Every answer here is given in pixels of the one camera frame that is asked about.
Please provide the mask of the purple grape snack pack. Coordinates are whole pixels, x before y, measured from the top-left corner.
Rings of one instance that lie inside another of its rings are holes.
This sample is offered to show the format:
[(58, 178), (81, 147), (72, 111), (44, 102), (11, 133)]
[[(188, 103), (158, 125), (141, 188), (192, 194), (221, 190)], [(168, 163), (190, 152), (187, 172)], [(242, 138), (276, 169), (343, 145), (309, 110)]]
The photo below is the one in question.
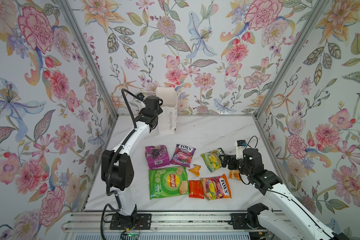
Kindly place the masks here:
[(170, 157), (165, 145), (148, 146), (145, 148), (145, 157), (150, 170), (170, 165)]

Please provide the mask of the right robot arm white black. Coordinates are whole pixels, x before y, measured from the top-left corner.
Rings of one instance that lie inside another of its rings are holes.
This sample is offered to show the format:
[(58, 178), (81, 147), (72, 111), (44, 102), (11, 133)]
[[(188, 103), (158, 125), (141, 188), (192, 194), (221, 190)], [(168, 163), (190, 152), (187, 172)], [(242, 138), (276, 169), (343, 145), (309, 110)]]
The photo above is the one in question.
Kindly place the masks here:
[(235, 155), (221, 155), (223, 168), (239, 171), (249, 184), (272, 201), (292, 222), (291, 225), (276, 216), (266, 205), (257, 203), (247, 209), (240, 223), (252, 229), (267, 229), (281, 240), (347, 240), (344, 233), (334, 230), (316, 218), (289, 191), (282, 180), (264, 168), (258, 149), (237, 147)]

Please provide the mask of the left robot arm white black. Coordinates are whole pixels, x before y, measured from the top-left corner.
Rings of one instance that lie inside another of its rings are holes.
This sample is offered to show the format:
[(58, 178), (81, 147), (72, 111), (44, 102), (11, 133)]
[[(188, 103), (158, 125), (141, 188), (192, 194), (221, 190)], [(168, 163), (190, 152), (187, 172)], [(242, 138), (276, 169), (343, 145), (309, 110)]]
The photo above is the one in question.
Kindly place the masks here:
[(137, 205), (133, 203), (129, 189), (135, 175), (132, 156), (141, 141), (156, 128), (159, 115), (163, 112), (161, 98), (144, 97), (142, 94), (133, 97), (142, 101), (143, 108), (134, 117), (131, 107), (126, 104), (132, 118), (132, 129), (116, 147), (105, 150), (101, 155), (101, 180), (106, 184), (106, 195), (114, 196), (118, 204), (117, 208), (105, 205), (101, 224), (105, 223), (106, 210), (110, 209), (114, 212), (110, 225), (117, 230), (130, 230), (138, 225)]

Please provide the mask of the white paper gift bag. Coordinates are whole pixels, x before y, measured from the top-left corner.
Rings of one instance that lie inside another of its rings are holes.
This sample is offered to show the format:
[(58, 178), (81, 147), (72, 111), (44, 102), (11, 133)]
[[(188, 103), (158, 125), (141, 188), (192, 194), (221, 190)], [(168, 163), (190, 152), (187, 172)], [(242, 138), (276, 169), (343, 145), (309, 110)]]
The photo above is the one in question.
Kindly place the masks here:
[(172, 135), (176, 131), (178, 116), (178, 95), (175, 88), (158, 87), (156, 96), (163, 100), (163, 112), (159, 114), (158, 128), (160, 135)]

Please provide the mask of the green Lays chips bag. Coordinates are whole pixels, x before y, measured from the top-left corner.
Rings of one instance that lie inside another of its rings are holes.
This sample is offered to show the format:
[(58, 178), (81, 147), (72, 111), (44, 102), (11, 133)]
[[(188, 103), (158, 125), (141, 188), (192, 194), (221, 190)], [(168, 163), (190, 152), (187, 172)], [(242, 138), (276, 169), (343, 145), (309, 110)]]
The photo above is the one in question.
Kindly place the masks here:
[(190, 194), (185, 167), (149, 170), (150, 199), (177, 197)]

